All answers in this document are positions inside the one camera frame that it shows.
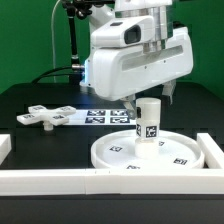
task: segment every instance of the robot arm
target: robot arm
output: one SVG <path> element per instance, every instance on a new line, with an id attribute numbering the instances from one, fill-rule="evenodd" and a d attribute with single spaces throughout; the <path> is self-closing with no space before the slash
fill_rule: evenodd
<path id="1" fill-rule="evenodd" d="M 164 83 L 168 93 L 175 83 L 170 81 L 189 74 L 191 41 L 186 27 L 173 29 L 171 4 L 117 0 L 114 18 L 91 34 L 92 51 L 81 86 L 114 101 Z"/>

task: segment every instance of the white round plate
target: white round plate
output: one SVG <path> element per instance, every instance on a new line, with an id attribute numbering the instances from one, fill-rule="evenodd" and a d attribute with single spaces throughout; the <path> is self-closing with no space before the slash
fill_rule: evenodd
<path id="1" fill-rule="evenodd" d="M 98 139 L 91 148 L 95 168 L 161 169 L 202 168 L 204 154 L 196 141 L 173 132 L 159 132 L 159 155 L 154 159 L 135 156 L 136 130 L 115 132 Z"/>

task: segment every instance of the green wall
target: green wall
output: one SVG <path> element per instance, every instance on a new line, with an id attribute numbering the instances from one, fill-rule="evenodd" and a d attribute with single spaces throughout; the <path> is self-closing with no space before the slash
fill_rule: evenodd
<path id="1" fill-rule="evenodd" d="M 51 13 L 56 0 L 10 0 L 0 5 L 0 92 L 30 82 L 52 68 Z M 176 2 L 174 18 L 189 27 L 194 51 L 192 74 L 181 81 L 201 83 L 224 99 L 223 0 Z M 88 21 L 76 21 L 81 61 L 88 56 Z M 55 21 L 57 66 L 70 64 L 66 12 Z"/>

